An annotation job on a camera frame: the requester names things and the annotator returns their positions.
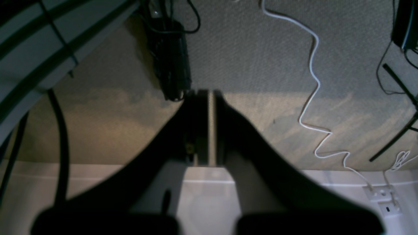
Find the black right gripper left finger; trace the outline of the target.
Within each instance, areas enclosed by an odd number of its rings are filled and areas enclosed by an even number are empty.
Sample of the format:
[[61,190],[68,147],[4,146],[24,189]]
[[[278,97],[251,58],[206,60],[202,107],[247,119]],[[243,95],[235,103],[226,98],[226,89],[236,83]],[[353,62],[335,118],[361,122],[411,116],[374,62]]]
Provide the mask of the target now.
[[191,91],[151,143],[91,189],[67,199],[69,152],[64,151],[53,207],[33,223],[33,235],[180,234],[176,212],[182,181],[198,157],[207,161],[208,92]]

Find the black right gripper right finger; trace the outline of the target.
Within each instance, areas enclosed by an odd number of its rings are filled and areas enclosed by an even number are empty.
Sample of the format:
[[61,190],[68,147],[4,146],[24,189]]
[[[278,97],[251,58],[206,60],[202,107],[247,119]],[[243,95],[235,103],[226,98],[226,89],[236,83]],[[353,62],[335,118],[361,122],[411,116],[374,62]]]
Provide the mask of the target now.
[[232,176],[241,216],[236,235],[382,235],[369,209],[292,167],[215,91],[217,163]]

